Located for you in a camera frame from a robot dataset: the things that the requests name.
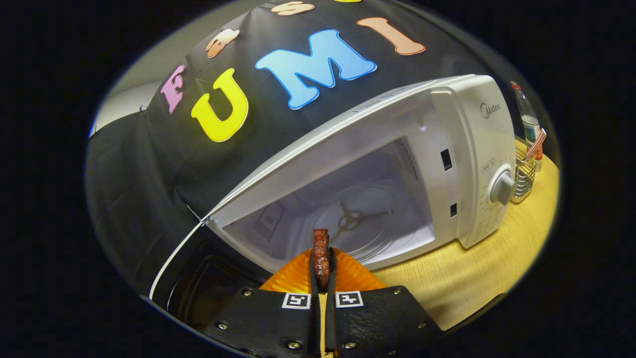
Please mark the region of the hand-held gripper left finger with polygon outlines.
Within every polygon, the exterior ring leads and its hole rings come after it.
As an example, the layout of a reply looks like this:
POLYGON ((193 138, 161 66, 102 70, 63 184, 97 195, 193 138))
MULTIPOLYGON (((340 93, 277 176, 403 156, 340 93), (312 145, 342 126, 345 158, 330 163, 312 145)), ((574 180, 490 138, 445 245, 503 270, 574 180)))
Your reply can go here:
POLYGON ((241 287, 204 334, 259 358, 319 358, 321 312, 313 251, 295 260, 309 279, 307 294, 241 287))

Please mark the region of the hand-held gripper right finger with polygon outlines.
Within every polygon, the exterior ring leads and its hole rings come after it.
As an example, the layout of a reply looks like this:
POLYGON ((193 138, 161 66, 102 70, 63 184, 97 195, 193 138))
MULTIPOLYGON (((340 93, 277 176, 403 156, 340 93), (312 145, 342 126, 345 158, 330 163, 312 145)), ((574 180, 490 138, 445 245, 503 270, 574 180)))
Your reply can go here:
POLYGON ((386 287, 331 249, 325 351, 335 358, 416 358, 444 334, 407 287, 386 287))

